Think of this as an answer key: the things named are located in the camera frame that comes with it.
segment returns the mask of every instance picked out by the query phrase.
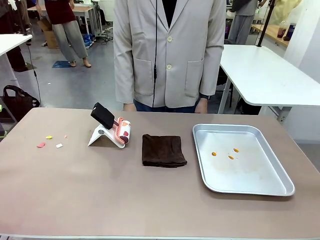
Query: maroon shirt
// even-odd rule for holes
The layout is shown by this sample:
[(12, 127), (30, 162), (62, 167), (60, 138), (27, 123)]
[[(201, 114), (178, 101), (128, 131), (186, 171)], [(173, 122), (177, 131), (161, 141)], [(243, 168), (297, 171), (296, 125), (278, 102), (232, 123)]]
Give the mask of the maroon shirt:
[(52, 24), (65, 24), (76, 20), (67, 0), (46, 0), (45, 9)]

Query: jacket pocket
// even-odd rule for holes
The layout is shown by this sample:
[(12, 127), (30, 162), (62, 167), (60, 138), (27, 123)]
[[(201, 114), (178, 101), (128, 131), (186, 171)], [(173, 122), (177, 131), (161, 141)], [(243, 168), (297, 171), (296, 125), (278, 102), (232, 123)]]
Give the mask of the jacket pocket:
[(185, 94), (197, 97), (199, 94), (200, 81), (204, 71), (204, 60), (188, 61), (185, 79)]
[(152, 73), (152, 62), (133, 59), (134, 64), (134, 91), (145, 96), (154, 94), (154, 81)]

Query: cardboard box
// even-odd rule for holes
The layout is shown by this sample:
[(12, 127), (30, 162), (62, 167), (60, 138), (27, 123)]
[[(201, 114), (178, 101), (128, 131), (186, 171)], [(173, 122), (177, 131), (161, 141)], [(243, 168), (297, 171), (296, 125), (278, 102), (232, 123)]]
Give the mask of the cardboard box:
[(45, 40), (49, 49), (58, 49), (58, 43), (54, 31), (52, 30), (52, 24), (47, 19), (38, 21), (38, 25), (44, 33)]

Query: silver tray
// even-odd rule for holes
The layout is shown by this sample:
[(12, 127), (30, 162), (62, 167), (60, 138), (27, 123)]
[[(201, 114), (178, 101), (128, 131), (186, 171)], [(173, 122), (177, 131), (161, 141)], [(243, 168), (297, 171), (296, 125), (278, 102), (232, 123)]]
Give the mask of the silver tray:
[(202, 179), (210, 190), (268, 196), (295, 193), (293, 182), (257, 128), (198, 124), (192, 132)]

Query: blue jeans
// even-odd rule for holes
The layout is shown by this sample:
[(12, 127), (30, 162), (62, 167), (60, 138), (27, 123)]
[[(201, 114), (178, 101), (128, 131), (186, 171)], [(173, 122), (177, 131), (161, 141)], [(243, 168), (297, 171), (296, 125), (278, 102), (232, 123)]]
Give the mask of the blue jeans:
[(198, 102), (194, 106), (185, 106), (185, 107), (178, 107), (178, 108), (169, 108), (167, 106), (161, 107), (150, 107), (147, 105), (142, 104), (134, 100), (134, 105), (138, 112), (156, 112), (156, 113), (185, 113), (185, 114), (194, 114), (196, 110)]

